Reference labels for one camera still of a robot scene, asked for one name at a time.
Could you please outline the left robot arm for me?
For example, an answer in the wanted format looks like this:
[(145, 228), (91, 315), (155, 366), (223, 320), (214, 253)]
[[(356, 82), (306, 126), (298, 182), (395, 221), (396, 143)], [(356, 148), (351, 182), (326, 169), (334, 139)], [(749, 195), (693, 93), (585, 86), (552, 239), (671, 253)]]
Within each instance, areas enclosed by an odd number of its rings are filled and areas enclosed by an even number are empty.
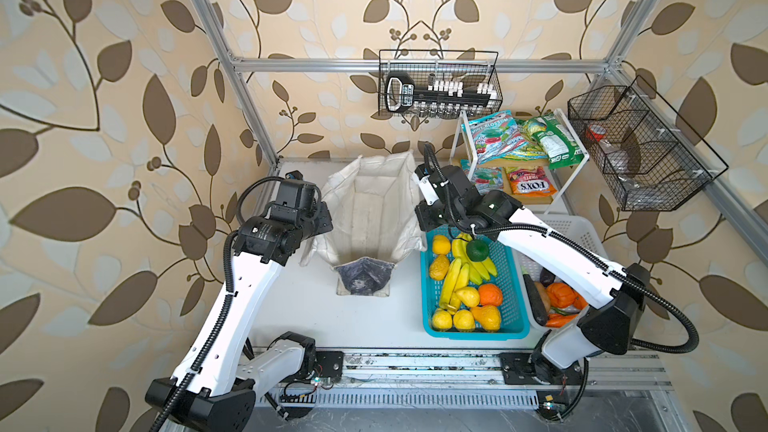
[(173, 374), (152, 381), (145, 401), (157, 412), (153, 431), (241, 431), (257, 401), (267, 400), (287, 414), (272, 389), (287, 378), (307, 380), (316, 373), (314, 339), (286, 332), (266, 351), (238, 367), (259, 308), (288, 259), (303, 241), (332, 230), (320, 189), (298, 171), (275, 182), (276, 197), (224, 241), (224, 284), (198, 337)]

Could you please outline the white fabric grocery bag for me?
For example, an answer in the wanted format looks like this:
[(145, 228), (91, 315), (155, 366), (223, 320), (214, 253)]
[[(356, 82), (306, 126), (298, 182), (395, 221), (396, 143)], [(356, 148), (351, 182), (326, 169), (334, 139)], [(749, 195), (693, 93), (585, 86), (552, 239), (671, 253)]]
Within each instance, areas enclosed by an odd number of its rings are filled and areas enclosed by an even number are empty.
[(426, 250), (415, 214), (421, 200), (415, 170), (407, 151), (359, 157), (330, 175), (321, 195), (333, 229), (308, 240), (300, 264), (325, 262), (341, 296), (389, 296), (397, 266)]

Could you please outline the yellow banana bunch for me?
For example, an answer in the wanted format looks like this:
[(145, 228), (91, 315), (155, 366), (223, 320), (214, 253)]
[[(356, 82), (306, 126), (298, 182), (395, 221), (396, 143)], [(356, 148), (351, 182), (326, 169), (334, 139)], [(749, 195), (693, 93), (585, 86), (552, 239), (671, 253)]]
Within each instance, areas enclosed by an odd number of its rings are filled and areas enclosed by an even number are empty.
[(464, 305), (458, 290), (466, 287), (481, 286), (489, 283), (498, 276), (495, 263), (488, 259), (481, 263), (472, 262), (466, 255), (466, 244), (473, 239), (469, 234), (460, 234), (452, 240), (452, 253), (445, 256), (435, 256), (429, 266), (429, 277), (441, 282), (438, 307), (455, 314)]

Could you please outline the green lime fruit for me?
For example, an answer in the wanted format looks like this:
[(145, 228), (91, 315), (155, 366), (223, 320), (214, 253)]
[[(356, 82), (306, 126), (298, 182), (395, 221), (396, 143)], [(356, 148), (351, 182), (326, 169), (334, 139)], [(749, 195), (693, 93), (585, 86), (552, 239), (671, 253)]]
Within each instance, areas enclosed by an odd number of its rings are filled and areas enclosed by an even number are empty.
[(465, 249), (468, 259), (472, 262), (481, 263), (490, 256), (489, 246), (486, 242), (479, 239), (469, 241)]

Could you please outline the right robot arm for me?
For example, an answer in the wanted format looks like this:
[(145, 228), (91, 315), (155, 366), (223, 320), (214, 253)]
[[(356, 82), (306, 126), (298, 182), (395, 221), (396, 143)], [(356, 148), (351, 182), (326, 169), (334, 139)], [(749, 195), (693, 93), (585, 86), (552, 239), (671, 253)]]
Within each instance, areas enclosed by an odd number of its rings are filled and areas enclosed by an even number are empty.
[[(480, 193), (461, 168), (424, 163), (414, 180), (422, 194), (415, 213), (422, 231), (453, 226), (517, 250), (553, 272), (587, 302), (587, 308), (557, 331), (546, 333), (530, 354), (529, 369), (541, 383), (555, 384), (576, 362), (602, 353), (623, 355), (632, 347), (668, 354), (694, 351), (700, 342), (694, 323), (651, 290), (650, 273), (623, 266), (556, 231), (502, 190)], [(648, 302), (664, 308), (684, 327), (681, 345), (635, 338)]]

